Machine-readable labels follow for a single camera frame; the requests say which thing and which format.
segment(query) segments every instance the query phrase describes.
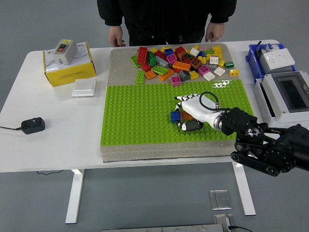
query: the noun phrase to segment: black power adapter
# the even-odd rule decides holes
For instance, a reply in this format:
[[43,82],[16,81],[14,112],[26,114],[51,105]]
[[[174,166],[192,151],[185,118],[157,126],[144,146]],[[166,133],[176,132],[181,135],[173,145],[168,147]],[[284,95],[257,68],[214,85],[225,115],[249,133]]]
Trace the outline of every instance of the black power adapter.
[[25,120],[21,123],[21,130],[25,134],[32,134],[43,131],[45,129],[45,122],[41,117]]

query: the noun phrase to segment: blue lego brick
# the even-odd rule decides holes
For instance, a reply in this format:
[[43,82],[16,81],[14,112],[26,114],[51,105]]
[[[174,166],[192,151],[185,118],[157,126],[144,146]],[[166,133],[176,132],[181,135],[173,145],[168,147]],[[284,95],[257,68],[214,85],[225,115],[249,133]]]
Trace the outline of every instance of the blue lego brick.
[[174,123],[176,121],[180,121],[180,111],[172,111],[170,113],[170,121],[172,123]]

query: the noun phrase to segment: green lego brick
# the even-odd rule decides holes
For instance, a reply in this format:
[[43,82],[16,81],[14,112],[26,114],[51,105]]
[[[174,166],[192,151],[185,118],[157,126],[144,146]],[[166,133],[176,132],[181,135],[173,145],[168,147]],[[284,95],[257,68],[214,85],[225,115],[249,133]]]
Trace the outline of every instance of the green lego brick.
[[162,76],[168,72],[167,68],[158,65],[154,66],[151,70],[154,71],[156,74],[160,74]]
[[206,51],[204,51],[205,52],[205,54],[213,54],[213,51],[212,50],[206,50]]
[[135,84],[144,84],[145,71],[138,70],[136,73]]
[[132,63],[134,64],[135,68],[140,68],[141,64],[137,63],[137,55],[130,57],[130,60],[132,61]]
[[156,64],[155,55],[151,51],[148,51],[147,62],[150,66],[154,66]]
[[234,67],[234,63],[233,63],[233,62],[225,62],[225,63],[224,63],[224,67],[225,67],[226,69],[231,69],[231,68]]
[[185,132],[170,122],[170,112],[179,102],[174,97],[204,91],[214,93],[222,108],[238,107],[253,115],[240,80],[188,82],[177,88],[171,84],[108,86],[101,146],[235,139],[235,133],[226,136],[207,123],[201,130]]

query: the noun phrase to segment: white lego brick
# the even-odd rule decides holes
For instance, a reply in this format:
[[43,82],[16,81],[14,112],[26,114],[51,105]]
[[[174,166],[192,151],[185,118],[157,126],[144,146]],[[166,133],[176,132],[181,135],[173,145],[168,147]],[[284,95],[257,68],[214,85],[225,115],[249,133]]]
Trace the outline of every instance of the white lego brick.
[[208,72],[208,73],[204,74],[203,77],[204,77],[207,81],[211,81],[212,79],[215,78],[215,75],[213,75],[211,72]]
[[295,61],[287,48],[263,54],[270,70],[294,65]]
[[209,64],[215,64],[215,65],[219,64],[219,57],[211,57]]
[[225,70],[218,67],[215,71],[213,71],[213,73],[218,75],[218,76],[222,76],[225,73]]
[[192,48],[191,51],[190,51],[190,54],[192,56],[197,57],[197,55],[199,54],[199,51],[197,49],[195,49],[195,48]]

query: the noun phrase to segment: black cable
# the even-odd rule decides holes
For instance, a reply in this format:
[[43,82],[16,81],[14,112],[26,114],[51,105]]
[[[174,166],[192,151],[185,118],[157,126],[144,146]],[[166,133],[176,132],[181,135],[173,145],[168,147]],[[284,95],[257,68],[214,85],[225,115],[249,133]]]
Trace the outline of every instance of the black cable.
[[249,230],[247,228],[241,227],[241,226],[229,226],[228,228],[229,229],[237,229],[237,228],[239,228],[239,229],[243,229],[243,230],[246,230],[246,231],[253,232],[253,231],[251,231],[251,230]]
[[19,127],[19,128],[8,128],[8,127],[0,127],[0,128],[3,128],[3,129],[10,129],[10,130],[16,130],[16,131],[19,131],[19,130],[21,130],[21,127]]
[[[59,171],[59,172],[55,172],[55,173],[49,173],[49,174],[57,174],[57,173],[60,173],[60,172],[62,172],[63,170],[61,170],[61,171]],[[49,175],[49,174],[45,174],[45,173],[40,173],[40,172],[38,172],[37,171],[37,174],[43,174],[43,175]]]
[[209,108],[209,107],[207,107],[207,106],[205,106],[203,103],[202,103],[202,96],[203,95],[205,95],[205,94],[210,94],[210,95],[212,95],[214,98],[215,98],[215,100],[216,100],[216,104],[219,104],[219,100],[218,100],[218,98],[217,98],[217,96],[216,95],[214,95],[213,93],[211,93],[211,92],[208,92],[208,91],[205,91],[205,92],[203,92],[203,93],[201,93],[201,95],[199,96],[199,103],[204,107],[204,108],[206,108],[206,109],[208,109],[208,110],[211,110],[211,111],[230,111],[230,110],[232,110],[232,109],[230,109],[230,108],[217,108],[217,109],[212,109],[212,108]]

